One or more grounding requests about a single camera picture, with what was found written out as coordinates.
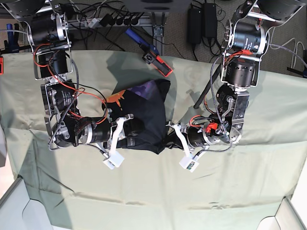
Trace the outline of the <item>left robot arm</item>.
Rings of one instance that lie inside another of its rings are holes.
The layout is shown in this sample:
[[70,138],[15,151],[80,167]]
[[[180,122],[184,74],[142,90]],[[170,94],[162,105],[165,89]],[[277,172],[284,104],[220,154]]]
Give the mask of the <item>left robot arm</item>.
[[194,116],[188,124],[168,123],[166,148],[178,148],[198,159],[210,146],[237,144],[242,137],[250,87],[258,85],[262,57],[271,46],[270,30],[287,23],[306,5],[304,0],[247,0],[226,23],[223,52],[213,62],[210,79],[194,104],[199,108],[211,93],[214,111]]

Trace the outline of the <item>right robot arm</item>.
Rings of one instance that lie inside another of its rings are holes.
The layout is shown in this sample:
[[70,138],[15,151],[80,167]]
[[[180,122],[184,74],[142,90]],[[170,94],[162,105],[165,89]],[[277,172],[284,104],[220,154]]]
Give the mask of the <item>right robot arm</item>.
[[100,117],[84,117],[78,109],[78,97],[84,86],[67,75],[78,72],[71,57],[69,21],[61,5],[54,0],[3,0],[1,6],[26,26],[33,53],[34,75],[43,80],[42,98],[46,111],[45,124],[49,150],[87,145],[98,149],[106,161],[119,166],[123,156],[118,142],[136,134],[137,121],[132,114],[111,118],[104,95]]

